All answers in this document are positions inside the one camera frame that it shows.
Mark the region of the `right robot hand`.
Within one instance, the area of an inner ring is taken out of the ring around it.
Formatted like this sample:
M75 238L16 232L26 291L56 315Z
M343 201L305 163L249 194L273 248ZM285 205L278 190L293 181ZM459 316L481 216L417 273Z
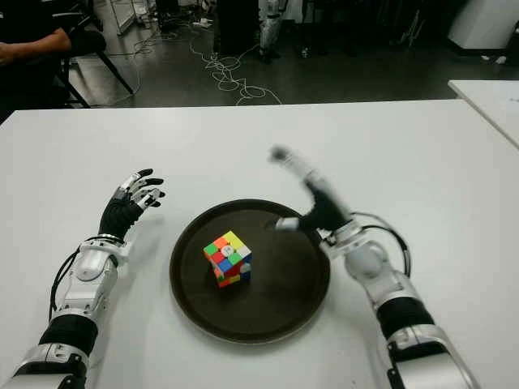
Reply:
M325 177L313 169L303 158L287 147L274 146L270 151L269 159L299 178L313 200L313 206L307 214L274 220L268 224L270 229L277 231L322 229L333 233L353 219L351 212L337 198Z

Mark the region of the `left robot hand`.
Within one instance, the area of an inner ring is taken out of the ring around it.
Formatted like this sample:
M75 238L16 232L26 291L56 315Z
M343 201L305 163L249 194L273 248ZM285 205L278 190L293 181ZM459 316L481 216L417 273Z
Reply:
M150 207L159 207L165 192L162 178L153 177L153 169L131 174L114 191L101 216L100 236L123 242L129 229Z

